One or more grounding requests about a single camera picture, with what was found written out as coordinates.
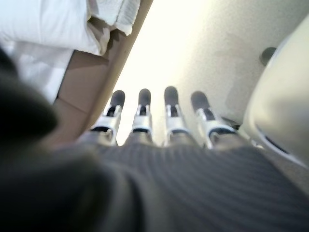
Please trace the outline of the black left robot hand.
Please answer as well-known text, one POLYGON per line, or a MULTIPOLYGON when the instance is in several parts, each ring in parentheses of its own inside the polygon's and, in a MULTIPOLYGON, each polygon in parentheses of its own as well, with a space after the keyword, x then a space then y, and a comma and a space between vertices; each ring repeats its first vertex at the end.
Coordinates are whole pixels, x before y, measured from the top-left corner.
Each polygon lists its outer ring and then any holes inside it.
POLYGON ((91 130, 52 148, 44 97, 0 53, 3 232, 306 232, 309 199, 234 134, 213 149, 177 134, 166 147, 133 134, 109 145, 91 130))

